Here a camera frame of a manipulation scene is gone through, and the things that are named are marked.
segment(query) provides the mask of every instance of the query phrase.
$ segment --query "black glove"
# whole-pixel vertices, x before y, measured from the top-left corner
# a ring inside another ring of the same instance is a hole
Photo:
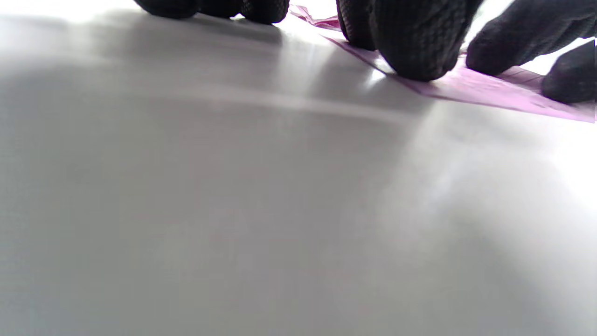
[[[345,37],[377,47],[402,77],[431,81],[452,70],[483,0],[337,0]]]
[[[336,0],[338,20],[344,37],[357,48],[375,50],[371,36],[371,0]]]
[[[543,79],[542,94],[562,103],[597,100],[595,51],[594,41],[589,41],[560,56]]]
[[[289,0],[135,0],[149,14],[186,19],[197,13],[217,17],[242,14],[251,21],[271,24],[286,17]]]
[[[516,0],[473,39],[466,64],[498,75],[595,35],[595,0]]]

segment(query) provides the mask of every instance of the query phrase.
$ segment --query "pink sheet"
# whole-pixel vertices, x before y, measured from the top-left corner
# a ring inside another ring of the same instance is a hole
[[[337,16],[316,20],[303,6],[291,6],[291,13],[318,28],[340,30]],[[421,83],[401,78],[376,51],[351,47],[341,34],[322,35],[371,66],[384,72],[410,89],[429,97],[455,100],[478,105],[495,106],[550,117],[595,122],[595,103],[569,106],[540,94],[543,76],[514,67],[499,77],[491,77],[472,71],[464,66],[464,55],[458,65],[446,76],[431,83]]]

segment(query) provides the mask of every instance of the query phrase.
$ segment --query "white surface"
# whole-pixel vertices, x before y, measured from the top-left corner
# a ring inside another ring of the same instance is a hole
[[[292,19],[21,6],[0,335],[595,334],[594,125],[417,96]]]

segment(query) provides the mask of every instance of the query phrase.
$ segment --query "gloved finger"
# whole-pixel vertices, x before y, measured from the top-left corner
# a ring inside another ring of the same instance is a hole
[[[241,14],[248,20],[270,25],[286,17],[290,0],[243,0]]]
[[[516,0],[470,43],[466,64],[498,75],[556,51],[591,30],[593,0]]]
[[[135,0],[151,15],[169,19],[187,19],[197,14],[198,0]]]
[[[369,16],[370,0],[336,0],[338,20],[344,37],[358,48],[375,50]]]
[[[199,0],[201,14],[216,17],[233,17],[241,12],[242,0]]]
[[[373,0],[375,46],[398,75],[431,81],[452,70],[482,0]]]
[[[595,42],[589,41],[558,58],[543,79],[541,92],[562,103],[585,102],[597,99],[596,82]]]

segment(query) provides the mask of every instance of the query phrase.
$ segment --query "gloved hand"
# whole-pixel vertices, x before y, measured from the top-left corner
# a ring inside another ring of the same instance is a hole
[[[471,41],[466,64],[498,75],[595,35],[595,0],[516,0]]]
[[[337,0],[347,40],[379,49],[402,77],[431,81],[452,70],[483,0]]]
[[[271,24],[286,17],[289,0],[135,0],[149,14],[186,19],[197,13],[233,17],[241,13],[251,21]]]
[[[595,43],[589,41],[558,58],[541,84],[541,93],[562,103],[597,100]]]

